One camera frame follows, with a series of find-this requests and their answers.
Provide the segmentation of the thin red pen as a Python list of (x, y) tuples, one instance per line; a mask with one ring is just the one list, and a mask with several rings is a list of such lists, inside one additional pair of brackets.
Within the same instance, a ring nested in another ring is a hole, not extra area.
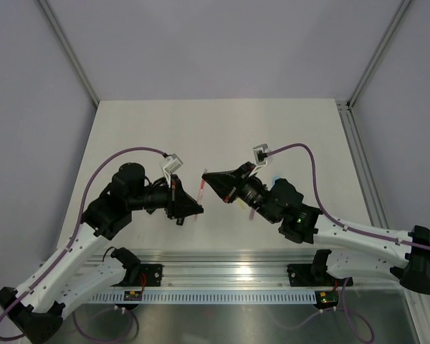
[[(204, 194), (204, 186), (205, 186), (205, 180), (201, 179), (201, 184), (199, 186), (199, 193), (198, 193), (198, 197), (197, 197), (197, 203), (198, 205), (201, 206), (201, 202), (202, 202), (202, 198), (203, 198), (203, 194)], [(196, 221), (198, 219), (198, 214), (194, 216), (194, 221)]]

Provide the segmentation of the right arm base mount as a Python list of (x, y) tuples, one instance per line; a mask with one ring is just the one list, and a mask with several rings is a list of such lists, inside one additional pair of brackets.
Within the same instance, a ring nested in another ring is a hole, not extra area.
[(289, 264), (287, 275), (291, 287), (315, 288), (314, 306), (319, 310), (337, 307), (339, 304), (339, 287), (344, 279), (332, 277), (327, 272), (312, 272), (311, 264)]

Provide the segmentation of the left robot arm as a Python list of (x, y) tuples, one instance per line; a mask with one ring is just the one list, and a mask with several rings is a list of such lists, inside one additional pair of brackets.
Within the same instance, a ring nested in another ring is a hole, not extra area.
[(28, 280), (0, 290), (0, 306), (31, 343), (45, 343), (82, 303), (107, 287), (146, 280), (139, 258), (125, 247), (114, 249), (93, 272), (74, 275), (85, 261), (132, 221), (134, 211), (163, 209), (179, 224), (203, 213), (175, 174), (146, 184), (145, 169), (126, 163), (97, 199), (78, 216), (72, 236)]

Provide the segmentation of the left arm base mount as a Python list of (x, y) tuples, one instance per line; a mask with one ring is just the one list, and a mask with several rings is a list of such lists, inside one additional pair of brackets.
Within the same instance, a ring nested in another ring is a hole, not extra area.
[(142, 263), (138, 272), (127, 272), (123, 281), (119, 283), (125, 291), (118, 305), (126, 310), (133, 310), (145, 300), (145, 292), (148, 289), (161, 286), (162, 276), (162, 264)]

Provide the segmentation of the yellow highlighter pen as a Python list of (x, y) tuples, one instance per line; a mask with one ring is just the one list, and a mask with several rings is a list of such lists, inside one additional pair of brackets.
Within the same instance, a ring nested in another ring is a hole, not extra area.
[(240, 206), (242, 209), (246, 209), (246, 208), (247, 208), (247, 206), (245, 205), (245, 203), (244, 203), (243, 201), (241, 201), (241, 200), (238, 200), (238, 204), (239, 204), (239, 206)]

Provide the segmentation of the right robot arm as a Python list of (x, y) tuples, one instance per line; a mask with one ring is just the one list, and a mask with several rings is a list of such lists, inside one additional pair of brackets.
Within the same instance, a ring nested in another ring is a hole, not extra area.
[(331, 249), (315, 254), (312, 278), (320, 284), (363, 275), (399, 282), (402, 287), (430, 295), (430, 229), (410, 231), (361, 226), (332, 217), (322, 207), (308, 206), (304, 196), (284, 178), (267, 188), (254, 174), (254, 164), (238, 169), (207, 172), (202, 179), (226, 204), (240, 199), (296, 244), (336, 246), (357, 252), (356, 258), (340, 258)]

